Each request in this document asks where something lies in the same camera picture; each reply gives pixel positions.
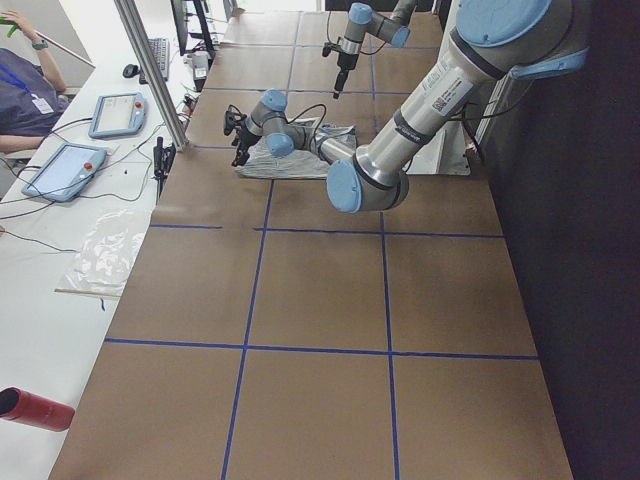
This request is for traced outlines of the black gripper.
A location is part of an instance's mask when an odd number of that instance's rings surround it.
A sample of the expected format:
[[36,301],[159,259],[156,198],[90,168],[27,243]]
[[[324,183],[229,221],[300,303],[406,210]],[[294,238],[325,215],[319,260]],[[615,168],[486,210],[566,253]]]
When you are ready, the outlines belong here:
[[246,124],[247,119],[248,116],[233,104],[230,104],[224,113],[224,135],[235,134],[232,145],[237,149],[235,158],[232,161],[233,167],[244,166],[250,158],[249,148],[260,141],[260,136],[249,130]]
[[340,69],[336,76],[333,98],[338,99],[344,90],[348,72],[354,70],[360,54],[360,42],[340,37],[337,43],[326,41],[323,45],[322,56],[328,57],[331,52],[338,53],[337,65]]

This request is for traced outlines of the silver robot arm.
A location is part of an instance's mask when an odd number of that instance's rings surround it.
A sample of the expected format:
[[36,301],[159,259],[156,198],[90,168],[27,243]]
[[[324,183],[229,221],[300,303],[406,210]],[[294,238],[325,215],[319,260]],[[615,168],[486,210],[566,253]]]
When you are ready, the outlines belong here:
[[459,113],[481,84],[556,77],[583,67],[590,1],[461,1],[448,46],[371,143],[347,150],[288,120],[287,100],[267,90],[249,114],[229,106],[224,133],[234,137],[234,165],[265,141],[272,156],[308,150],[329,162],[326,189],[341,212],[383,211],[409,191],[404,166]]
[[327,37],[322,49],[323,57],[332,52],[338,54],[339,72],[333,87],[334,99],[340,97],[349,73],[357,66],[366,35],[381,40],[382,46],[389,44],[393,48],[403,48],[410,35],[409,23],[416,7],[416,1],[398,1],[389,17],[365,3],[355,2],[349,7],[344,34],[336,42]]

